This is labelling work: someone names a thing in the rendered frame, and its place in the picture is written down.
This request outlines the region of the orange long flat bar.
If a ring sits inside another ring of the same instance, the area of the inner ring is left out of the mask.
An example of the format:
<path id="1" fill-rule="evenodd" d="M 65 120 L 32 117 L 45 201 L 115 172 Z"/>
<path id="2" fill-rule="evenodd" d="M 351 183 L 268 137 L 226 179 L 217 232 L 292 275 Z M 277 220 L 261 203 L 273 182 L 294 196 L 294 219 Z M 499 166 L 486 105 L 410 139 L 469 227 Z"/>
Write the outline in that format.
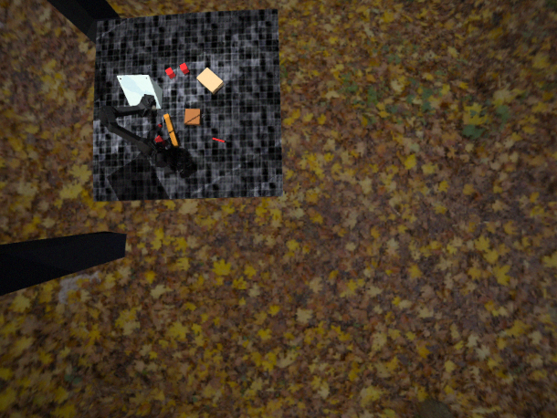
<path id="1" fill-rule="evenodd" d="M 168 127 L 167 130 L 169 131 L 169 134 L 170 134 L 170 137 L 171 137 L 174 148 L 177 147 L 177 146 L 180 146 L 179 143 L 178 143 L 178 138 L 177 138 L 173 123 L 172 123 L 171 115 L 169 115 L 167 113 L 167 114 L 164 114 L 163 116 L 165 118 L 165 121 L 166 121 L 166 124 L 167 124 L 167 127 Z"/>

